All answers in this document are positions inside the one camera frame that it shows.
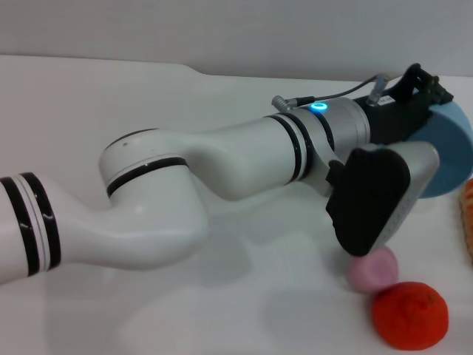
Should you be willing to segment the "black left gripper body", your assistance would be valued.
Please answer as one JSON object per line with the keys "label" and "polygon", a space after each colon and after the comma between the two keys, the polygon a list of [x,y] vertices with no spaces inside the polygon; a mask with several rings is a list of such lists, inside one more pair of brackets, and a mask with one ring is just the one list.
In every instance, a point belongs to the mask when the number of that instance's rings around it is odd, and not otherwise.
{"label": "black left gripper body", "polygon": [[367,97],[355,99],[367,116],[370,142],[391,144],[405,141],[428,121],[432,80],[401,79],[385,93],[393,99],[389,104],[370,106]]}

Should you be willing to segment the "blue bowl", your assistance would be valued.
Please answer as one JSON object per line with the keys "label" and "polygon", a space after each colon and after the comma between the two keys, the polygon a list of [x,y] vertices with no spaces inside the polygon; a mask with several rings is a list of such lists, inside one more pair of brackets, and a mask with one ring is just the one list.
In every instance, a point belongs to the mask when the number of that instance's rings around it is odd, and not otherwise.
{"label": "blue bowl", "polygon": [[408,137],[435,147],[439,167],[422,198],[438,197],[463,185],[473,174],[473,128],[454,102],[431,105],[427,122]]}

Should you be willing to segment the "pink toy peach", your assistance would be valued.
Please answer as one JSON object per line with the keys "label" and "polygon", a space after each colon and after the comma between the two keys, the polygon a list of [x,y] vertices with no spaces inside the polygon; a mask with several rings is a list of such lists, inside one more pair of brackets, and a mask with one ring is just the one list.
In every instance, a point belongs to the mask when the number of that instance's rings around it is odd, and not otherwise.
{"label": "pink toy peach", "polygon": [[398,261],[393,251],[381,247],[364,257],[353,257],[347,269],[347,282],[357,292],[372,294],[396,284]]}

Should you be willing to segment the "orange toy bread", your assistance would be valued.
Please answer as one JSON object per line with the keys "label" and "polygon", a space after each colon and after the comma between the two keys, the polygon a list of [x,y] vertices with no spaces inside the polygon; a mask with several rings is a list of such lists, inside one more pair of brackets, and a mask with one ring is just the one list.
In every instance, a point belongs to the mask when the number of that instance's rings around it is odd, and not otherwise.
{"label": "orange toy bread", "polygon": [[473,178],[460,190],[459,201],[466,250],[473,262]]}

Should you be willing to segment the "orange toy tangerine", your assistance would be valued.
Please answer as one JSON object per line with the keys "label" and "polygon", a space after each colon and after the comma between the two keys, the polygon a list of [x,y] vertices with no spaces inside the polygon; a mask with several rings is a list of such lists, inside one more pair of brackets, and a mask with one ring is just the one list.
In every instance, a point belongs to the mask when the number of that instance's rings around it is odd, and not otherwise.
{"label": "orange toy tangerine", "polygon": [[380,338],[402,351],[431,348],[449,330],[445,299],[425,283],[398,283],[382,291],[372,300],[370,316]]}

